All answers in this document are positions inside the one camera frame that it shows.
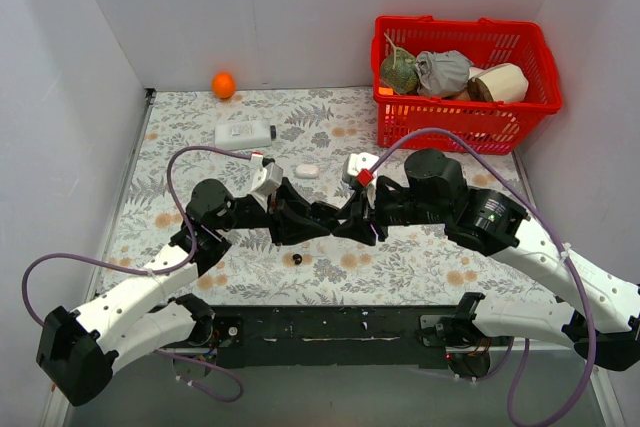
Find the black earbud charging case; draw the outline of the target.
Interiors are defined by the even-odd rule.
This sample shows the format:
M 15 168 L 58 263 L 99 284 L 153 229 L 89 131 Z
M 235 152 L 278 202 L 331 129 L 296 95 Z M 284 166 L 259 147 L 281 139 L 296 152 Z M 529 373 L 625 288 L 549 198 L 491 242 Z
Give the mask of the black earbud charging case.
M 339 212 L 339 208 L 322 201 L 313 202 L 310 205 L 312 219 L 328 230 L 333 230 L 339 225 Z

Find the white earbud charging case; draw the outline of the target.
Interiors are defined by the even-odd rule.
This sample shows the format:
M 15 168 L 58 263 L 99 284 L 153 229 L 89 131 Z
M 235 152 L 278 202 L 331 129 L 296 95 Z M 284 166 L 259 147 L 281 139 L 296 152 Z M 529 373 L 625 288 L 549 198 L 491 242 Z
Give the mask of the white earbud charging case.
M 320 175 L 320 168 L 313 164 L 299 164 L 295 167 L 294 174 L 300 179 L 316 179 Z

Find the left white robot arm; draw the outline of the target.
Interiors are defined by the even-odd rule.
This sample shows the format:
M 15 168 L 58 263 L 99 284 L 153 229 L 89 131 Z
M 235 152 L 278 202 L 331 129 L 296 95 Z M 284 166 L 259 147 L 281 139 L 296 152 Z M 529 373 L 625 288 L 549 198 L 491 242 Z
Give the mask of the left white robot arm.
M 216 179 L 199 182 L 186 206 L 189 223 L 139 274 L 72 311 L 43 321 L 36 362 L 66 399 L 84 405 L 127 364 L 167 344 L 205 345 L 214 313 L 192 294 L 173 293 L 203 276 L 230 249 L 231 229 L 269 230 L 276 245 L 330 235 L 337 208 L 306 201 L 287 179 L 269 195 L 235 198 Z

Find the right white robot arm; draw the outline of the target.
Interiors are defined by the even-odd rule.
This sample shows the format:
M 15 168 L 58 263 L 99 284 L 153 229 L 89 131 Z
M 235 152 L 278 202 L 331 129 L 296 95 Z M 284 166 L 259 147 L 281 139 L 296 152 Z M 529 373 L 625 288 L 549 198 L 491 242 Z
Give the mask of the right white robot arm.
M 441 224 L 453 243 L 527 275 L 553 292 L 544 306 L 466 294 L 455 313 L 428 328 L 453 345 L 522 337 L 595 354 L 597 366 L 624 371 L 639 361 L 639 287 L 557 248 L 541 222 L 511 198 L 467 185 L 459 162 L 436 149 L 404 162 L 407 186 L 372 173 L 375 155 L 351 154 L 342 179 L 354 193 L 332 234 L 373 246 L 391 226 Z

